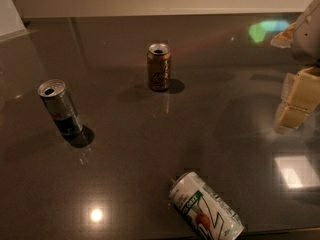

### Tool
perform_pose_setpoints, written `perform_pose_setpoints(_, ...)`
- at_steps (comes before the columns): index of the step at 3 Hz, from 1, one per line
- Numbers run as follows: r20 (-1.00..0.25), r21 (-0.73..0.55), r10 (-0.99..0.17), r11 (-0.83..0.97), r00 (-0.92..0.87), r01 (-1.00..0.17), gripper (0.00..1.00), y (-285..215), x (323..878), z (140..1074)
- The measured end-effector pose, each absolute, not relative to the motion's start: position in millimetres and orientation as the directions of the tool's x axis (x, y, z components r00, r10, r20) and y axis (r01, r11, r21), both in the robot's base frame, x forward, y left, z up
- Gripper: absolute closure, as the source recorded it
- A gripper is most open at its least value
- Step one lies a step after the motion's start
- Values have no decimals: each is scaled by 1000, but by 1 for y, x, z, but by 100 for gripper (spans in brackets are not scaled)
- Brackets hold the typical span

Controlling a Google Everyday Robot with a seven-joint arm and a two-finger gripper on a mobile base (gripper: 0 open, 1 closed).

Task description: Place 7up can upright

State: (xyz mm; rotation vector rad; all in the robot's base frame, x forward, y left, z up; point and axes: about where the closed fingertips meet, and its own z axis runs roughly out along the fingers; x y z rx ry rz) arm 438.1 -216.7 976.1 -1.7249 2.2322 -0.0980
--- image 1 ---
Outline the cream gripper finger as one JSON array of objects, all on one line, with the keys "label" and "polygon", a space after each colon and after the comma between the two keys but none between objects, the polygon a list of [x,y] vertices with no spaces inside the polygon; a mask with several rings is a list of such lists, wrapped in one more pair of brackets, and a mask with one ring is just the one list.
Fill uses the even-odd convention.
[{"label": "cream gripper finger", "polygon": [[278,48],[290,48],[296,23],[290,24],[286,29],[271,39],[270,44]]},{"label": "cream gripper finger", "polygon": [[281,102],[274,119],[274,130],[287,134],[298,129],[320,104],[320,68],[311,66],[283,81]]}]

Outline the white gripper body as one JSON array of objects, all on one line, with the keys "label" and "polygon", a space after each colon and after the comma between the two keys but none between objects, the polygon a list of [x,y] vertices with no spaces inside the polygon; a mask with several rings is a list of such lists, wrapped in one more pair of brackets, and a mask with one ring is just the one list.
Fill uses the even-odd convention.
[{"label": "white gripper body", "polygon": [[293,58],[305,65],[320,65],[320,0],[312,0],[298,17],[292,36]]}]

